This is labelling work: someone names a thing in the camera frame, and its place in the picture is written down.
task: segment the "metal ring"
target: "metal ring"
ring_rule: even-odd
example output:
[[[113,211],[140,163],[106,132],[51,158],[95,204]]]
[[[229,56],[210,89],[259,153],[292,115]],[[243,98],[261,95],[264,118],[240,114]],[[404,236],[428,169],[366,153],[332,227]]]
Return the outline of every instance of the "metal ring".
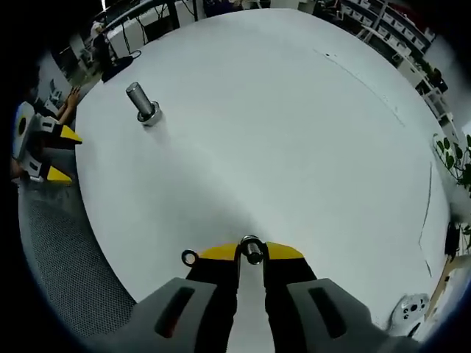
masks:
[[[188,258],[187,256],[188,255],[191,255],[194,257],[194,261],[191,263],[188,261]],[[190,250],[190,249],[186,249],[184,252],[182,252],[182,261],[183,261],[183,264],[185,264],[186,266],[188,267],[193,267],[194,264],[197,262],[197,260],[199,259],[199,256],[198,254],[193,251],[193,250]]]

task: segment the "gray mesh fabric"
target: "gray mesh fabric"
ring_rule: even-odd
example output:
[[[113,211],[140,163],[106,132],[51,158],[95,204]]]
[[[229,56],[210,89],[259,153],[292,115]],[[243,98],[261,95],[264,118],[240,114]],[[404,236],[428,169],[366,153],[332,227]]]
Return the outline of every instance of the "gray mesh fabric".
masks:
[[[21,197],[19,205],[26,258],[65,325],[83,338],[123,326],[135,302],[87,225],[41,200]]]

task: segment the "office desk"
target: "office desk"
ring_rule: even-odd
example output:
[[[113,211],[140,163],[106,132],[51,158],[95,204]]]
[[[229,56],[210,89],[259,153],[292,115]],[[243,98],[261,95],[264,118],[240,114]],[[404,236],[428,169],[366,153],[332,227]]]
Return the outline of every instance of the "office desk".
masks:
[[[134,81],[165,114],[151,132],[126,96]],[[79,114],[85,208],[136,301],[188,273],[184,249],[248,234],[302,251],[380,327],[404,293],[433,293],[448,208],[430,144],[442,131],[343,30],[295,10],[198,21],[145,46]],[[260,271],[242,272],[239,312],[259,302],[235,318],[240,352],[270,352]]]

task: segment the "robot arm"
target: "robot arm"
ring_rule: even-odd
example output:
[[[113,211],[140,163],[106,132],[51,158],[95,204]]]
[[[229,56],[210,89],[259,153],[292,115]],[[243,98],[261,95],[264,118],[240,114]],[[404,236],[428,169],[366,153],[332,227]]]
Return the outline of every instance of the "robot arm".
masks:
[[[32,143],[36,137],[47,139],[52,146],[72,149],[82,139],[68,126],[59,124],[54,118],[42,116],[29,103],[22,103],[16,113],[13,138],[13,155],[17,163],[28,172],[29,178],[37,182],[71,182],[71,178],[45,160]]]
[[[266,312],[275,351],[417,352],[410,338],[390,337],[368,308],[329,279],[317,279],[297,250],[257,237],[186,250],[186,279],[174,278],[133,309],[128,324],[100,338],[109,352],[226,352],[237,309],[241,256],[263,262]]]

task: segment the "metal bolt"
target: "metal bolt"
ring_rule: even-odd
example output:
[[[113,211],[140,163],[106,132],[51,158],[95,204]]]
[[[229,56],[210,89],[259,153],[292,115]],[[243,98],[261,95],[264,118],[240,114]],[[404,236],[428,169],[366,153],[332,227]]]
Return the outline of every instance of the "metal bolt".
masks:
[[[138,109],[138,120],[144,126],[153,126],[163,117],[162,110],[156,101],[150,101],[141,85],[133,82],[126,88],[126,94]]]
[[[132,83],[128,88],[126,88],[126,93],[143,117],[148,117],[154,114],[154,106],[142,90],[141,85],[137,82]]]
[[[255,242],[258,240],[254,235],[248,235],[242,238],[242,254],[247,257],[247,260],[252,265],[257,265],[263,260],[263,252],[258,247],[258,244]]]

